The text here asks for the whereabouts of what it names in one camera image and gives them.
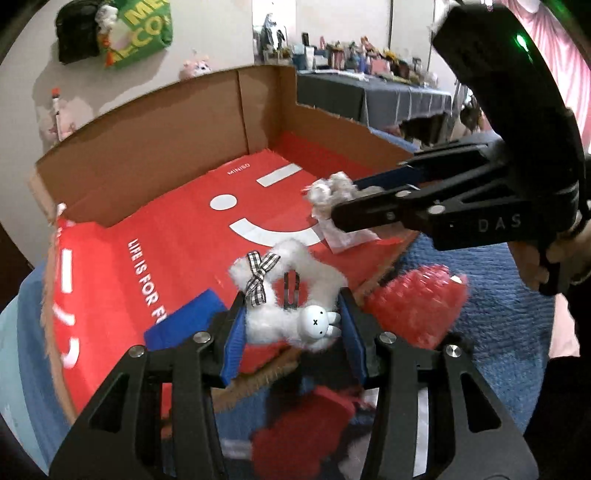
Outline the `person's right hand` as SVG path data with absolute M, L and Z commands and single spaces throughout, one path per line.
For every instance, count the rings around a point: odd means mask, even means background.
M 572 238 L 559 238 L 541 255 L 538 249 L 524 242 L 509 242 L 508 248 L 525 285 L 539 291 L 548 285 L 550 267 L 559 265 L 569 284 L 582 283 L 590 276 L 590 226 Z

